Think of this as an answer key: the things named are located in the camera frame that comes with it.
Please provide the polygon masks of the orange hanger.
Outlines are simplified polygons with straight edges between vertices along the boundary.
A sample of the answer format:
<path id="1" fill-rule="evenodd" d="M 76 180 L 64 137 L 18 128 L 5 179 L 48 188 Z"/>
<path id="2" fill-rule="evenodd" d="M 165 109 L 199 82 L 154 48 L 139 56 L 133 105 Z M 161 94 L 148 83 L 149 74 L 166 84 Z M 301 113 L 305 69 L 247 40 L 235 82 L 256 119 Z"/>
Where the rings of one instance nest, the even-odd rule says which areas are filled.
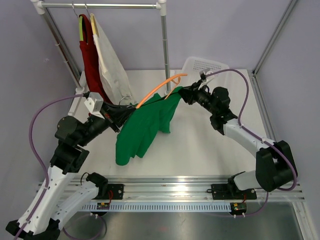
<path id="1" fill-rule="evenodd" d="M 134 105 L 136 109 L 139 109 L 154 93 L 156 93 L 159 89 L 161 89 L 164 85 L 169 84 L 171 85 L 171 82 L 175 84 L 175 87 L 172 90 L 169 90 L 169 93 L 166 95 L 165 99 L 167 99 L 170 94 L 173 92 L 173 90 L 180 84 L 181 77 L 187 77 L 187 73 L 178 73 L 175 74 L 166 80 L 164 80 L 162 83 L 157 85 L 154 89 L 152 89 L 138 104 Z"/>

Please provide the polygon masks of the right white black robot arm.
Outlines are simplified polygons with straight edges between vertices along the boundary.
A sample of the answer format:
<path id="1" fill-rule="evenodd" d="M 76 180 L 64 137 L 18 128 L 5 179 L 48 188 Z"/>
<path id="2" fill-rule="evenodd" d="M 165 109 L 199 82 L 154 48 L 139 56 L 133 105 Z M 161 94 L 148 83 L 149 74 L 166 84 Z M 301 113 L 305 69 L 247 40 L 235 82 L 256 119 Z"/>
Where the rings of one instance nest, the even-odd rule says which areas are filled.
<path id="1" fill-rule="evenodd" d="M 178 93 L 185 103 L 198 103 L 211 113 L 210 123 L 214 130 L 226 136 L 255 157 L 255 170 L 243 171 L 228 178 L 226 191 L 232 198 L 239 198 L 246 190 L 263 189 L 272 192 L 293 190 L 297 185 L 298 172 L 292 151 L 285 141 L 261 137 L 241 124 L 240 117 L 230 110 L 229 92 L 216 87 L 212 92 L 194 85 L 181 88 Z"/>

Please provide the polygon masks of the green t shirt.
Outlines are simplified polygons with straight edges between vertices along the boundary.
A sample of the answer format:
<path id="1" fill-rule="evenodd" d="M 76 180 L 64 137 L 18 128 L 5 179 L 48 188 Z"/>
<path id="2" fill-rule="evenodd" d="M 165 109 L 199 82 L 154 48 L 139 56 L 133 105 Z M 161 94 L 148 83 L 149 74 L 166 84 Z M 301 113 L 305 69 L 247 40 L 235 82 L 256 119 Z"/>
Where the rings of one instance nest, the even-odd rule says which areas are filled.
<path id="1" fill-rule="evenodd" d="M 155 93 L 128 118 L 117 135 L 115 163 L 125 166 L 131 158 L 143 158 L 158 132 L 170 133 L 170 124 L 181 100 L 177 87 L 169 97 Z"/>

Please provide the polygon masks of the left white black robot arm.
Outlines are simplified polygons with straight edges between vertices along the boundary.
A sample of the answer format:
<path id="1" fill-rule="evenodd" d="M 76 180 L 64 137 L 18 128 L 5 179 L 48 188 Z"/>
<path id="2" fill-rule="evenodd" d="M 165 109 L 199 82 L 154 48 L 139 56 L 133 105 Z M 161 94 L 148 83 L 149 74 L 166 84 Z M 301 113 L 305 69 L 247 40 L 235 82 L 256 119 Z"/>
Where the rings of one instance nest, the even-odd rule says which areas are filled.
<path id="1" fill-rule="evenodd" d="M 108 128 L 119 132 L 135 109 L 132 105 L 103 103 L 101 116 L 91 114 L 84 123 L 73 116 L 62 118 L 55 133 L 58 146 L 41 189 L 27 211 L 7 224 L 6 231 L 15 239 L 56 240 L 65 224 L 84 204 L 95 198 L 103 199 L 108 194 L 108 179 L 93 172 L 75 193 L 59 203 L 65 188 L 89 155 L 83 147 Z"/>

